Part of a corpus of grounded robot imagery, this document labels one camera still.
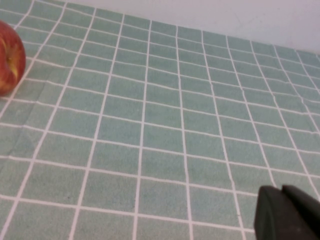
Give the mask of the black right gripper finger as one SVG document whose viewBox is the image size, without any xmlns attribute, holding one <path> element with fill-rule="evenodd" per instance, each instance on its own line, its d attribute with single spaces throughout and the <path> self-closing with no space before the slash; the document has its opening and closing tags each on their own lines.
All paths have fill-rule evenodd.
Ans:
<svg viewBox="0 0 320 240">
<path fill-rule="evenodd" d="M 318 240 L 320 202 L 293 185 L 261 186 L 254 230 L 257 240 Z"/>
</svg>

